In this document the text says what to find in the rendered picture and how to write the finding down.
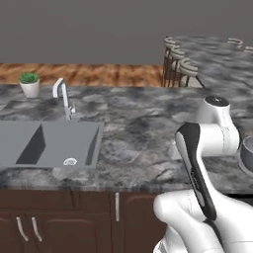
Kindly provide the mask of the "grey bowl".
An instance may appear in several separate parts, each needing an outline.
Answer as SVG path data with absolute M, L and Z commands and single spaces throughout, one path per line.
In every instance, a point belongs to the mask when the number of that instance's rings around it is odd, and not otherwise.
M 242 140 L 238 165 L 246 175 L 253 178 L 253 136 L 246 136 Z

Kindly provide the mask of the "green plant in white pot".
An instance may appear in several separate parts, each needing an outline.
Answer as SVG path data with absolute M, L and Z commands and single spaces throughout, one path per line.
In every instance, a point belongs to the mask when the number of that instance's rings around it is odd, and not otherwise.
M 22 73 L 19 78 L 21 88 L 27 98 L 36 98 L 40 92 L 40 76 L 33 72 Z

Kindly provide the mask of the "silver sink tap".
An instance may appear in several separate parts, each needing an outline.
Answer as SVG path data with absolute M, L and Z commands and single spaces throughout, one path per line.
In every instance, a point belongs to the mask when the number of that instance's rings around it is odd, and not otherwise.
M 52 87 L 52 96 L 58 98 L 58 89 L 61 89 L 61 94 L 63 98 L 63 106 L 66 118 L 70 121 L 72 116 L 76 113 L 75 103 L 69 105 L 66 82 L 64 78 L 58 78 Z

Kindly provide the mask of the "dark brown cupboard door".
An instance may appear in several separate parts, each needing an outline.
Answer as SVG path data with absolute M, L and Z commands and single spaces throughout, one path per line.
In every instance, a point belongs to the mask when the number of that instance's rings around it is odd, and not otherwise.
M 8 212 L 0 212 L 0 253 L 25 253 L 25 242 L 16 218 Z
M 116 222 L 115 193 L 110 193 L 112 253 L 153 253 L 166 225 L 153 211 L 155 194 L 120 193 L 120 221 Z
M 34 233 L 32 216 L 37 219 L 42 242 Z M 26 218 L 40 253 L 112 253 L 107 213 L 28 212 Z

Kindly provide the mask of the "dark brown drawer front panel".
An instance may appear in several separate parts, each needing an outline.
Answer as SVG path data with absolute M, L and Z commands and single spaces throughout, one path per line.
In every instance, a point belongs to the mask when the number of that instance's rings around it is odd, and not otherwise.
M 107 192 L 0 190 L 0 210 L 56 210 L 107 213 Z

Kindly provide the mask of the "grey sink basin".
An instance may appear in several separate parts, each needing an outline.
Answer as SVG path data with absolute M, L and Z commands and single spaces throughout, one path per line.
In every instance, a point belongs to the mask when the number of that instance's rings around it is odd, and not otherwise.
M 103 123 L 0 121 L 0 167 L 95 169 Z

